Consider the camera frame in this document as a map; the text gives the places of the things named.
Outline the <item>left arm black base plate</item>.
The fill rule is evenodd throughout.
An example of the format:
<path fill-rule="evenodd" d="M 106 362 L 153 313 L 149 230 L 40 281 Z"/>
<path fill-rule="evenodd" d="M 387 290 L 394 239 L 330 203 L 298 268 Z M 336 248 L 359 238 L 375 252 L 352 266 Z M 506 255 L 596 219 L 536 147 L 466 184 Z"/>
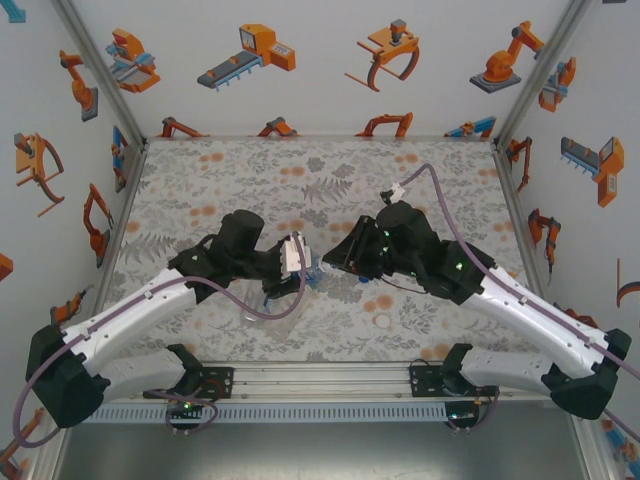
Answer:
<path fill-rule="evenodd" d="M 235 370 L 232 367 L 202 367 L 190 370 L 172 388 L 162 393 L 217 401 L 229 399 L 232 394 Z"/>

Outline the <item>grey metal sheet panel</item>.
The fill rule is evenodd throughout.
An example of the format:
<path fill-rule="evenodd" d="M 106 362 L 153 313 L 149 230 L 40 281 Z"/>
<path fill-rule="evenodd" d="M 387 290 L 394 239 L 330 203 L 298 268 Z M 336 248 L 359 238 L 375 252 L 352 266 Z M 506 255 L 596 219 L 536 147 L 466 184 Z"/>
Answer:
<path fill-rule="evenodd" d="M 494 419 L 470 435 L 440 424 L 218 425 L 75 429 L 56 480 L 587 480 L 558 415 Z"/>

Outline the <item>clear bottle blue label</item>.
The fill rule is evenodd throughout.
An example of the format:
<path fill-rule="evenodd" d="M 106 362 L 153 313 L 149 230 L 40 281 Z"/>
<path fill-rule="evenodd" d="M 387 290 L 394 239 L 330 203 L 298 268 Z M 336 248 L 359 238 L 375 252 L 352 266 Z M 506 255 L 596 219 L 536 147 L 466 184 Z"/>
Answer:
<path fill-rule="evenodd" d="M 326 272 L 321 263 L 313 263 L 310 268 L 306 270 L 305 286 L 302 293 L 302 297 L 309 297 L 319 291 L 319 288 L 326 276 Z"/>

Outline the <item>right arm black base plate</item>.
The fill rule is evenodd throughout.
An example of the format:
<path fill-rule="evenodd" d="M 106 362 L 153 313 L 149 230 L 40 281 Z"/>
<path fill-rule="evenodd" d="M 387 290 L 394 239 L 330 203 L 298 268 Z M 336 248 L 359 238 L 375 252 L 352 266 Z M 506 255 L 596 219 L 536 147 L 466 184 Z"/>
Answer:
<path fill-rule="evenodd" d="M 496 386 L 477 387 L 463 381 L 456 384 L 446 380 L 441 363 L 417 362 L 408 367 L 409 384 L 413 398 L 475 398 L 494 397 Z"/>

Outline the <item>aluminium frame leg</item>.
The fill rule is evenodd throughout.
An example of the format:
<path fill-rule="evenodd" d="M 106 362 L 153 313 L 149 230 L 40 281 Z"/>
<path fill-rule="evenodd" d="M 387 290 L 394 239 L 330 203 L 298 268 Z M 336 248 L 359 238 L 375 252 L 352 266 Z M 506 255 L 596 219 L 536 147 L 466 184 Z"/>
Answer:
<path fill-rule="evenodd" d="M 609 442 L 599 422 L 572 418 L 579 456 L 588 480 L 619 480 Z"/>
<path fill-rule="evenodd" d="M 66 448 L 66 433 L 62 430 L 42 446 L 25 480 L 55 480 L 63 461 Z"/>

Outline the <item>thin aluminium rail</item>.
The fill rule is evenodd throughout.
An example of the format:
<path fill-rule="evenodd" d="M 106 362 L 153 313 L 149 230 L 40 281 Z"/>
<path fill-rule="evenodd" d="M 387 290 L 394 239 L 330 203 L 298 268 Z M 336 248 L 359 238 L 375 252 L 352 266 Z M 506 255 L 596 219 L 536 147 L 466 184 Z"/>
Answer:
<path fill-rule="evenodd" d="M 266 141 L 266 142 L 303 142 L 303 141 L 328 141 L 328 142 L 344 142 L 344 141 L 358 141 L 358 142 L 386 142 L 386 141 L 399 141 L 399 142 L 446 142 L 446 143 L 471 143 L 471 144 L 493 144 L 496 139 L 493 137 L 444 137 L 442 135 L 409 135 L 405 137 L 394 137 L 389 135 L 378 135 L 372 137 L 359 137 L 356 135 L 299 135 L 299 136 L 251 136 L 251 135 L 213 135 L 203 137 L 152 137 L 146 138 L 147 144 L 160 143 L 160 142 L 239 142 L 239 141 Z"/>

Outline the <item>floral table cloth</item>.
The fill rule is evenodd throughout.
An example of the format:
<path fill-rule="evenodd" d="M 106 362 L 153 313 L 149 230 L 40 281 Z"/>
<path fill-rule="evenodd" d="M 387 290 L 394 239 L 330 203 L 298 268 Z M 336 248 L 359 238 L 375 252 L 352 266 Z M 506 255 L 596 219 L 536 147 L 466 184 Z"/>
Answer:
<path fill-rule="evenodd" d="M 489 145 L 446 142 L 153 143 L 139 181 L 108 304 L 157 275 L 177 253 L 215 233 L 238 209 L 264 219 L 259 248 L 300 231 L 322 256 L 359 217 L 382 208 L 380 192 L 408 180 L 405 200 L 442 238 L 449 210 L 464 238 L 524 280 L 520 251 Z M 256 282 L 230 292 L 247 298 Z M 387 315 L 388 329 L 375 318 Z M 132 357 L 181 343 L 203 361 L 440 360 L 456 343 L 526 352 L 511 329 L 419 292 L 406 278 L 361 282 L 334 269 L 285 342 L 266 335 L 222 295 L 168 319 L 123 350 Z"/>

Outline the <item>aluminium side rail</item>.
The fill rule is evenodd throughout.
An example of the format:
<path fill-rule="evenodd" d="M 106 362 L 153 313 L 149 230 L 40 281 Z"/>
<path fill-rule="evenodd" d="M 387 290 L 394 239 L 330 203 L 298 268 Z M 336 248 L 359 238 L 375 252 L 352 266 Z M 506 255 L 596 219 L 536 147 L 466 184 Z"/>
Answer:
<path fill-rule="evenodd" d="M 81 313 L 78 320 L 74 320 L 71 325 L 75 327 L 80 323 L 85 323 L 91 317 L 102 313 L 109 307 L 108 297 L 112 286 L 112 277 L 117 266 L 120 256 L 120 247 L 126 232 L 126 225 L 129 221 L 131 209 L 135 201 L 138 190 L 139 181 L 148 156 L 150 143 L 145 143 L 141 149 L 134 155 L 132 169 L 130 171 L 127 188 L 124 192 L 122 208 L 117 216 L 117 223 L 110 246 L 108 247 L 105 263 L 101 269 L 100 282 L 98 283 L 97 292 L 93 295 L 92 309 L 89 313 Z"/>
<path fill-rule="evenodd" d="M 511 176 L 509 162 L 504 152 L 495 145 L 493 145 L 493 154 L 498 177 L 523 262 L 524 272 L 527 277 L 528 288 L 539 297 L 548 301 L 549 287 L 546 283 L 548 277 L 541 272 L 536 262 L 536 248 L 531 239 L 527 219 L 525 217 L 525 211 L 521 206 L 516 185 Z"/>

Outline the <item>aluminium frame rail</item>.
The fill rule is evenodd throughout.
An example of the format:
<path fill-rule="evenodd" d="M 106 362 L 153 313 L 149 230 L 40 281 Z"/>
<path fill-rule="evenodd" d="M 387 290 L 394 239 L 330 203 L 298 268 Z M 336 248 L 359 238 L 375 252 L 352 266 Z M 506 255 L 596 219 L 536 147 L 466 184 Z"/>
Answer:
<path fill-rule="evenodd" d="M 153 355 L 109 362 L 90 373 L 78 358 L 59 359 L 41 375 L 32 375 L 32 389 L 59 424 L 75 425 L 102 404 L 142 395 L 157 398 L 176 386 L 187 371 L 201 365 L 188 352 L 162 350 Z M 300 364 L 233 368 L 230 398 L 336 396 L 410 398 L 408 367 L 364 364 Z"/>

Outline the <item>clear bottle green label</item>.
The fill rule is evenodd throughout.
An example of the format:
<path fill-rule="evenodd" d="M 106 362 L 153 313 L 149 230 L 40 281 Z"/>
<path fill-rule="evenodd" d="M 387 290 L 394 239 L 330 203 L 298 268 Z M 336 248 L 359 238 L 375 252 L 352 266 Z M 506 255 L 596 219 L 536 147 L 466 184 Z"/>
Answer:
<path fill-rule="evenodd" d="M 268 299 L 264 305 L 265 313 L 275 315 L 287 310 L 294 302 L 294 295 L 287 295 L 278 299 Z M 309 295 L 305 293 L 289 315 L 278 320 L 264 320 L 263 329 L 266 335 L 278 342 L 285 342 L 303 317 L 309 302 Z"/>

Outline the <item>aluminium frame post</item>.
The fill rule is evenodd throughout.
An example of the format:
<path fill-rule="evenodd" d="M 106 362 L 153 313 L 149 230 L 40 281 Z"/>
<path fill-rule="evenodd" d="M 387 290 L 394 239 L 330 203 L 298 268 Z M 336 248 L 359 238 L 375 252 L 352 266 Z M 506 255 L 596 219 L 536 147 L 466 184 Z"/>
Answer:
<path fill-rule="evenodd" d="M 529 108 L 537 98 L 537 94 L 549 77 L 551 69 L 559 61 L 560 54 L 569 44 L 593 3 L 594 0 L 569 1 L 496 137 L 496 148 L 498 150 L 504 150 L 510 143 L 518 126 L 526 117 Z"/>
<path fill-rule="evenodd" d="M 94 75 L 98 86 L 106 97 L 116 118 L 120 121 L 128 139 L 139 149 L 146 145 L 146 137 L 142 133 L 131 109 L 126 104 L 120 89 L 112 78 L 106 62 L 103 60 L 91 34 L 72 0 L 49 0 L 67 33 L 73 40 L 79 54 Z"/>

